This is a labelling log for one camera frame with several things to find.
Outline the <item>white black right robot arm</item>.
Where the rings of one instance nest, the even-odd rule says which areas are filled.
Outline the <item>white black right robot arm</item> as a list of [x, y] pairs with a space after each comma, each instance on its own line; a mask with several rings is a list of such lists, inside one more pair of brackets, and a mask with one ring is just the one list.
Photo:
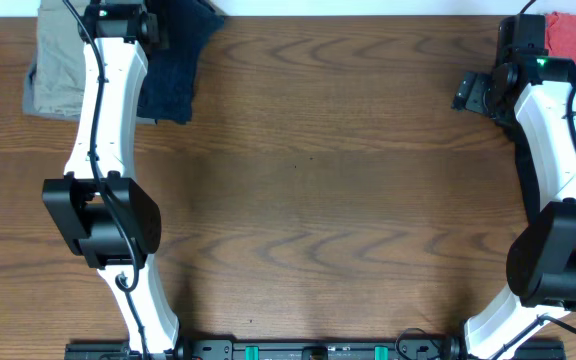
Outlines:
[[516, 146], [526, 229], [506, 258], [506, 283], [446, 359], [560, 359], [531, 338], [576, 313], [576, 64], [533, 45], [505, 46], [490, 73], [470, 73], [454, 107], [502, 127]]

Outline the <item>navy blue shorts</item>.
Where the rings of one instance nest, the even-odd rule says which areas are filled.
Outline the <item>navy blue shorts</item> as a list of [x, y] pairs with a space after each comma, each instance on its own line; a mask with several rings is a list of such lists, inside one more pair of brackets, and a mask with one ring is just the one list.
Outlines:
[[137, 115], [185, 124], [192, 118], [200, 53], [224, 18], [205, 0], [153, 1], [148, 9], [157, 15], [168, 46], [149, 56]]

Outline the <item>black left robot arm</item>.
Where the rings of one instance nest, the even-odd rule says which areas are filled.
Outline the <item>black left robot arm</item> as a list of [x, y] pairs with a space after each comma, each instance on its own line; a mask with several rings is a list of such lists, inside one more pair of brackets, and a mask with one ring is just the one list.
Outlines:
[[148, 51], [162, 37], [158, 17], [147, 1], [93, 1], [73, 17], [84, 42], [82, 111], [63, 175], [44, 181], [42, 200], [70, 251], [109, 286], [129, 337], [72, 343], [64, 356], [182, 359], [188, 351], [156, 264], [160, 210], [138, 185], [134, 168]]

